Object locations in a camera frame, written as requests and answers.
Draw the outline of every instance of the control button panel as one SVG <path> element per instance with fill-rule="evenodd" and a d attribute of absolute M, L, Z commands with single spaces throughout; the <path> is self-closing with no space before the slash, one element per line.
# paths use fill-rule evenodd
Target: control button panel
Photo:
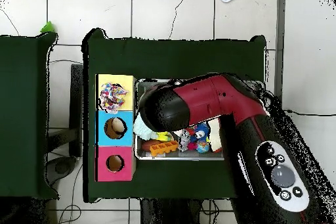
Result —
<path fill-rule="evenodd" d="M 295 182 L 294 172 L 284 165 L 274 167 L 271 178 L 273 183 L 278 187 L 291 187 Z"/>
<path fill-rule="evenodd" d="M 309 195 L 285 149 L 274 141 L 261 143 L 256 162 L 276 203 L 290 212 L 308 207 Z"/>

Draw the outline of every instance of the yellow block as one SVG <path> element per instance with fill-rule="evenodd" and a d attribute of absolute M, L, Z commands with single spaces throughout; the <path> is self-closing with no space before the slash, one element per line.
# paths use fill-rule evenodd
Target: yellow block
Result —
<path fill-rule="evenodd" d="M 112 75 L 112 74 L 99 74 L 98 75 L 98 90 L 101 91 L 102 85 L 106 83 L 120 84 L 122 88 L 128 91 L 124 96 L 124 104 L 118 109 L 118 111 L 133 111 L 133 101 L 134 101 L 134 83 L 135 79 L 133 76 L 123 76 L 123 75 Z"/>

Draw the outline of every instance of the blue block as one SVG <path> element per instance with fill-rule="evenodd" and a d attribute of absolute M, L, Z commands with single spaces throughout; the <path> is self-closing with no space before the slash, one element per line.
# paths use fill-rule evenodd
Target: blue block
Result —
<path fill-rule="evenodd" d="M 104 126 L 107 120 L 120 118 L 126 123 L 127 130 L 120 139 L 111 139 L 105 134 Z M 133 145 L 133 112 L 118 111 L 117 114 L 108 114 L 98 111 L 98 145 L 99 146 L 132 146 Z"/>

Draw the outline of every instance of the orange ice cube tray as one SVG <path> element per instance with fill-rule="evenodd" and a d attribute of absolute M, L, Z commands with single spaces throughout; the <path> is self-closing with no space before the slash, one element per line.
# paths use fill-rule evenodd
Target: orange ice cube tray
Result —
<path fill-rule="evenodd" d="M 177 141 L 165 142 L 161 144 L 152 145 L 150 147 L 150 152 L 152 153 L 152 156 L 156 156 L 157 154 L 163 154 L 164 152 L 168 154 L 170 151 L 171 152 L 176 151 L 178 146 L 179 143 Z"/>

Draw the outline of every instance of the dark green tabletop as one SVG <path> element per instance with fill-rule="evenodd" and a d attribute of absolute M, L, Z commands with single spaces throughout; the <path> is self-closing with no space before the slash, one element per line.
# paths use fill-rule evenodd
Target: dark green tabletop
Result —
<path fill-rule="evenodd" d="M 231 72 L 242 79 L 264 81 L 263 36 L 251 41 L 216 39 L 171 41 L 108 39 L 93 29 L 83 40 L 85 80 L 84 152 L 85 200 L 103 198 L 228 198 L 235 197 L 225 161 L 137 160 L 132 181 L 96 182 L 95 74 L 125 74 L 135 78 L 188 79 L 208 72 Z"/>
<path fill-rule="evenodd" d="M 45 180 L 47 58 L 56 38 L 0 36 L 0 196 L 58 196 Z"/>

